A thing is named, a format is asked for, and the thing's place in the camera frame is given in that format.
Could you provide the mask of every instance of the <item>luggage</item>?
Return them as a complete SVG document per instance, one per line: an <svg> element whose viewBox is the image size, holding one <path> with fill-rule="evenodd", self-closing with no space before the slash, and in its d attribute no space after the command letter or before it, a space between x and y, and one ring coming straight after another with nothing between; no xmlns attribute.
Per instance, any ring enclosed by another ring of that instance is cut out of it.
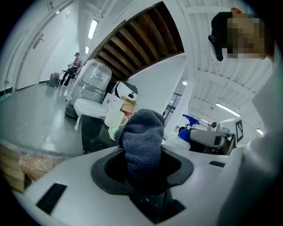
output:
<svg viewBox="0 0 283 226"><path fill-rule="evenodd" d="M60 82L59 77L60 76L58 73L51 73L48 85L50 85L51 87L58 87Z"/></svg>

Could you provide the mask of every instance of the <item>gray floor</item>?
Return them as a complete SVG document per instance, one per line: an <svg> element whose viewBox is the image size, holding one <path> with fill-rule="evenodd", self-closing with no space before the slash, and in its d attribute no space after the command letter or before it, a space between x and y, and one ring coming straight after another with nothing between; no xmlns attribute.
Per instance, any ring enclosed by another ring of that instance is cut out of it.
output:
<svg viewBox="0 0 283 226"><path fill-rule="evenodd" d="M69 89L34 85L0 102L1 142L44 154L83 154L80 128L76 132L76 120L64 114Z"/></svg>

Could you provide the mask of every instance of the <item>white bottle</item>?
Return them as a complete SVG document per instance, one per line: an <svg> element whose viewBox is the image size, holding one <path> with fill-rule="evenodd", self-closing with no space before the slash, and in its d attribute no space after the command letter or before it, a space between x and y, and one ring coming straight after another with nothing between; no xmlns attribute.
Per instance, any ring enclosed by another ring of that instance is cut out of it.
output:
<svg viewBox="0 0 283 226"><path fill-rule="evenodd" d="M190 121L190 124L187 126L187 128L182 129L178 135L173 132L165 141L164 145L189 151L191 148L189 143L189 129L192 128L194 124L199 125L199 121L188 115L183 116Z"/></svg>

